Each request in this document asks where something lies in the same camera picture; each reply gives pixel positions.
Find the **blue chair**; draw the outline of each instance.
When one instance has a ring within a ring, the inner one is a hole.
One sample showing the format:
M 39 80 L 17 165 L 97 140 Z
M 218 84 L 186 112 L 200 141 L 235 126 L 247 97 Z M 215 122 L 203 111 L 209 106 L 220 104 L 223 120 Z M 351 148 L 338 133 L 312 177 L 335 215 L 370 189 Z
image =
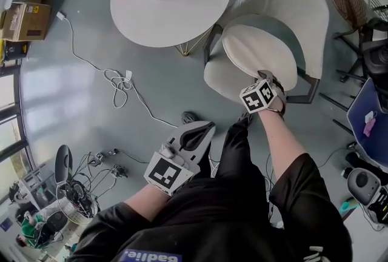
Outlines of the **blue chair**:
M 356 139 L 356 143 L 364 150 L 366 155 L 373 162 L 377 163 L 381 167 L 388 168 L 388 113 L 384 113 L 381 108 L 373 80 L 371 78 L 367 79 L 358 95 L 351 96 L 354 99 L 354 102 L 349 108 L 325 94 L 319 93 L 319 95 L 347 112 L 347 120 L 352 129 L 349 129 L 335 119 L 333 119 L 333 122 L 343 128 L 346 132 L 353 135 Z M 365 116 L 370 111 L 375 113 L 376 123 L 370 132 L 370 136 L 367 137 L 364 134 Z M 348 145 L 348 149 L 354 148 L 354 145 L 355 143 Z M 356 166 L 353 163 L 355 161 L 354 158 L 352 158 L 352 161 L 348 161 L 354 167 L 362 167 L 377 172 L 376 167 L 371 166 L 370 168 L 367 168 L 365 162 L 356 162 Z

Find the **gold metal table base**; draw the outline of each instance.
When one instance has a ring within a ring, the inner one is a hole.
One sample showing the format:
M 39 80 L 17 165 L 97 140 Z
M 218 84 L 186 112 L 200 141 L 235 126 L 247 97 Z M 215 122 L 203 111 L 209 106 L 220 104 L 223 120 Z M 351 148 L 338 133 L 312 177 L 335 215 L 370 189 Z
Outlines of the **gold metal table base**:
M 194 43 L 193 46 L 191 46 L 191 48 L 189 48 L 189 41 L 186 43 L 180 44 L 179 47 L 177 45 L 174 45 L 174 48 L 176 48 L 183 57 L 189 56 L 191 51 L 195 49 L 195 47 L 203 40 L 203 38 L 205 38 L 205 36 L 211 31 L 212 28 L 213 26 L 211 26 L 211 28 L 206 30 L 206 32 L 198 39 L 198 41 Z

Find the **chair seat cushion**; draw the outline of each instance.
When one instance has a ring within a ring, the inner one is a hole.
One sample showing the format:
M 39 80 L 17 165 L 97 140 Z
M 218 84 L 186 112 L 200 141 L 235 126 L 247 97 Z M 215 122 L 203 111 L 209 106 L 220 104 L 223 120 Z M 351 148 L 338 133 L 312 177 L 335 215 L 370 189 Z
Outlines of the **chair seat cushion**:
M 205 66 L 204 79 L 209 87 L 234 102 L 242 104 L 242 89 L 255 83 L 254 78 L 237 68 L 228 58 L 219 39 Z
M 227 28 L 221 39 L 231 62 L 246 74 L 256 78 L 257 70 L 269 70 L 284 90 L 296 86 L 298 74 L 295 58 L 282 40 L 246 25 Z

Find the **grey floor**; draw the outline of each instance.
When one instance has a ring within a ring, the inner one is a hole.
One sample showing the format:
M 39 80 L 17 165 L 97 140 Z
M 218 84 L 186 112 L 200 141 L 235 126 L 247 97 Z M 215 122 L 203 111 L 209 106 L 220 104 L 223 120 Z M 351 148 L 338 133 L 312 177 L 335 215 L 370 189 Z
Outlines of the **grey floor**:
M 123 74 L 127 69 L 133 72 L 136 88 L 156 117 L 178 125 L 181 112 L 192 110 L 214 121 L 217 133 L 211 153 L 218 160 L 225 132 L 242 107 L 206 85 L 200 50 L 183 58 L 172 47 L 151 49 L 132 43 L 115 27 L 110 16 L 110 0 L 48 0 L 48 3 L 54 13 L 62 10 L 73 23 L 78 55 L 104 69 L 118 69 Z M 348 26 L 330 0 L 327 3 L 330 25 L 319 90 L 349 103 L 344 93 L 356 94 L 358 86 L 352 81 L 338 82 L 335 69 L 348 69 L 355 56 L 341 42 L 331 39 L 334 32 L 346 31 Z M 21 72 L 22 108 L 27 138 L 37 164 L 44 161 L 53 164 L 61 144 L 71 148 L 75 164 L 88 151 L 96 153 L 111 148 L 123 149 L 139 160 L 148 161 L 171 134 L 172 128 L 149 117 L 134 91 L 129 92 L 123 108 L 113 108 L 113 88 L 109 82 L 100 72 L 72 56 L 70 30 L 65 22 L 53 17 L 45 41 L 33 43 L 28 55 Z M 303 87 L 299 80 L 296 91 Z M 331 122 L 332 118 L 346 123 L 342 110 L 318 96 L 312 105 L 287 107 L 287 125 L 318 165 L 335 149 L 352 141 L 349 134 Z M 259 121 L 250 128 L 249 140 L 252 160 L 265 173 L 269 148 Z M 114 163 L 126 166 L 129 177 L 119 179 L 114 189 L 101 197 L 103 208 L 126 199 L 145 184 L 142 177 L 145 164 L 121 154 L 107 161 L 108 165 Z M 321 168 L 336 206 L 349 196 L 346 182 L 340 176 L 343 166 L 344 158 L 339 151 Z M 102 192 L 111 181 L 106 178 L 97 191 Z

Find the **round white table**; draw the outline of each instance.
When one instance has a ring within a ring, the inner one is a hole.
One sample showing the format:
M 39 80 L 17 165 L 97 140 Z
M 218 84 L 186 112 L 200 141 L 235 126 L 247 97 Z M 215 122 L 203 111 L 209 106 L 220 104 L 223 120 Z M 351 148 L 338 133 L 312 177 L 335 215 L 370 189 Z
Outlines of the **round white table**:
M 149 47 L 180 46 L 203 36 L 224 12 L 229 0 L 110 0 L 118 30 L 129 40 Z

